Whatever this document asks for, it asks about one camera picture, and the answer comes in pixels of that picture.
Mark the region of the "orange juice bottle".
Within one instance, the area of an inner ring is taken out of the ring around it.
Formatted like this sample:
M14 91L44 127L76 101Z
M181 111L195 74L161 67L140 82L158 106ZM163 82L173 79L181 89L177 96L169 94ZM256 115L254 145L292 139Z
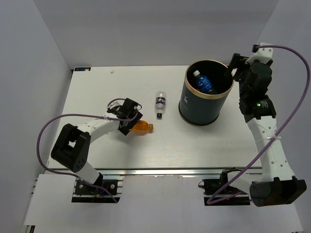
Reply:
M154 125L151 123L148 123L144 120L139 120L131 129L132 132L135 133L140 133L140 134L144 134L144 133L152 133L154 129Z

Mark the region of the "small clear bottle black cap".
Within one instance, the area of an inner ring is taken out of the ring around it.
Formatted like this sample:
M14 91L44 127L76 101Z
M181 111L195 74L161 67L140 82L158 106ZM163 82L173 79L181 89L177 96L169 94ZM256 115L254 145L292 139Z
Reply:
M162 116L166 109L166 92L158 91L155 95L155 113L157 119L162 119Z

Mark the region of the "clear bottle blue label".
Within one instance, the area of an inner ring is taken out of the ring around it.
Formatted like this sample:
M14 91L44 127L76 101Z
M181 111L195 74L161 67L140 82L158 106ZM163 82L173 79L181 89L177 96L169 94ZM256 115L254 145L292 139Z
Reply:
M198 70L193 72L195 77L195 82L198 87L198 90L201 93L209 94L209 95L217 95L217 91L214 89L212 82L205 75L202 75Z

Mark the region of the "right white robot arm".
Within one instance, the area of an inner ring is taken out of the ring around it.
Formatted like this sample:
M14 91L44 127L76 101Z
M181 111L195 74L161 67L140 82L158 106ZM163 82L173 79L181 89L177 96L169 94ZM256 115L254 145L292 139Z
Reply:
M307 189L306 182L296 178L291 169L276 126L276 111L266 94L272 80L272 59L248 61L248 57L233 54L225 77L239 83L239 108L249 127L259 154L262 177L255 181L246 173L248 167L238 171L223 171L220 190L232 193L238 189L247 193L257 207L293 203Z

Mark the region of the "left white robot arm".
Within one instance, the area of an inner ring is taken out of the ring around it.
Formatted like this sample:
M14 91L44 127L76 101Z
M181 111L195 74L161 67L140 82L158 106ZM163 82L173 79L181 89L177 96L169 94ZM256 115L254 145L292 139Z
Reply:
M63 126L51 151L51 158L86 182L86 188L97 194L103 187L103 176L88 161L90 145L100 137L114 131L127 135L141 119L141 104L126 98L112 100L105 115L93 116L92 121Z

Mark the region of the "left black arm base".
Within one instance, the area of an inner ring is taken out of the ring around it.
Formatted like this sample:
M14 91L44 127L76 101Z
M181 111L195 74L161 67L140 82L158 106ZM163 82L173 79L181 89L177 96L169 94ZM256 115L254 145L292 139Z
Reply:
M103 175L102 188L95 188L82 179L75 180L72 203L112 203L119 202L123 189L124 176Z

